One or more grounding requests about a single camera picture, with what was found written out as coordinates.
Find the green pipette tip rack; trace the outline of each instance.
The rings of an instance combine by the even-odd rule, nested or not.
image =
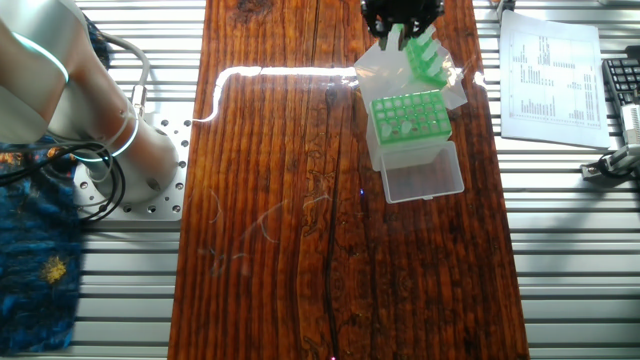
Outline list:
[[[410,39],[404,51],[407,54],[411,72],[416,79],[438,88],[443,88],[447,85],[447,76],[442,71],[443,59],[437,52],[440,44],[431,38],[432,34],[433,31],[429,31],[417,39]]]
[[[380,145],[451,136],[451,122],[438,90],[377,99],[371,113]]]

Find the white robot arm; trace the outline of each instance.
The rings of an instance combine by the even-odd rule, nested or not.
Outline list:
[[[124,171],[128,203],[170,184],[175,147],[111,79],[73,0],[0,0],[0,47],[0,142],[28,144],[49,131],[102,143]],[[95,153],[75,155],[94,178],[105,177]],[[112,189],[110,181],[96,187],[105,195]]]

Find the black cable bundle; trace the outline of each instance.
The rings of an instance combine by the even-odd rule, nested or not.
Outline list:
[[[600,157],[600,160],[598,160],[598,163],[597,163],[598,164],[597,168],[598,168],[598,170],[600,170],[600,173],[603,176],[611,178],[611,179],[625,179],[625,178],[629,177],[630,180],[631,180],[633,178],[632,174],[633,174],[634,169],[630,169],[630,170],[624,171],[622,173],[614,173],[614,172],[609,171],[609,169],[607,168],[607,160],[605,159],[605,157],[609,156],[609,155],[613,155],[613,154],[615,154],[615,151],[611,151],[611,152],[605,153],[604,155],[602,155]]]
[[[55,155],[45,160],[42,160],[36,164],[30,165],[22,170],[18,170],[8,174],[1,174],[0,187],[8,186],[17,181],[25,179],[26,177],[31,176],[37,171],[45,168],[46,166],[53,164],[55,161],[63,158],[64,156],[79,150],[95,151],[96,154],[100,156],[105,166],[107,166],[107,168],[109,169],[112,187],[111,187],[111,194],[107,198],[106,203],[100,205],[98,210],[93,214],[80,219],[85,224],[95,223],[100,220],[103,220],[107,216],[111,215],[111,213],[113,213],[115,209],[117,209],[118,206],[120,206],[120,204],[122,203],[122,199],[124,198],[124,194],[126,191],[126,180],[124,177],[124,172],[122,171],[122,167],[120,166],[120,163],[118,162],[118,160],[116,158],[112,158],[111,155],[104,149],[104,147],[102,147],[99,144],[87,143],[87,144],[70,146],[63,150],[60,150]],[[21,150],[18,150],[18,149],[15,150],[15,152],[28,152],[28,151],[32,151],[32,149],[25,148]],[[118,189],[120,190],[120,192],[116,199],[116,193],[118,193]]]

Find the clear plastic box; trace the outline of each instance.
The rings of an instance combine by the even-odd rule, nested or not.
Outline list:
[[[390,204],[464,191],[456,145],[451,141],[383,152],[380,160],[384,192]]]
[[[443,71],[448,74],[447,85],[439,88],[415,78],[407,54],[398,50],[399,35],[400,31],[394,27],[389,33],[385,51],[374,44],[354,65],[367,111],[375,99],[431,90],[442,92],[448,109],[466,104],[467,97],[461,82],[462,69],[455,68],[449,52],[443,47],[437,50],[444,59]]]

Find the wooden table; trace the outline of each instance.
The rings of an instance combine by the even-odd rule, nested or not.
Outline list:
[[[321,70],[373,44],[359,1],[207,1],[169,359],[528,358],[472,3],[446,5],[466,190],[388,205],[354,79]]]

